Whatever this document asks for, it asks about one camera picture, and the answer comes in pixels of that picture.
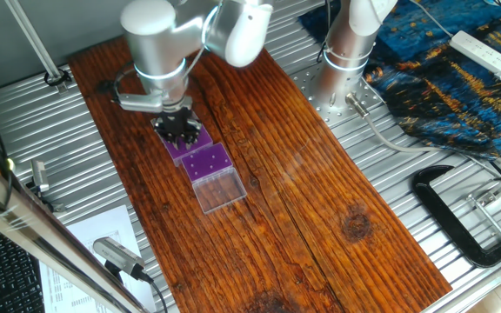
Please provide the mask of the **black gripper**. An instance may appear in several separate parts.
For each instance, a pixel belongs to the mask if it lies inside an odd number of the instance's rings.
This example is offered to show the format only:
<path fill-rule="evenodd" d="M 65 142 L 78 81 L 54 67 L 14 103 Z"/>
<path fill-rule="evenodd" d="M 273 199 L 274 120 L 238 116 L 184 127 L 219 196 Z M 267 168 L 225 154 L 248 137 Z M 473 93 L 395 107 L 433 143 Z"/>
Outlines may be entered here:
<path fill-rule="evenodd" d="M 190 109 L 183 108 L 175 112 L 161 112 L 152 121 L 152 127 L 165 142 L 178 148 L 184 141 L 185 148 L 190 149 L 197 143 L 202 123 Z"/>

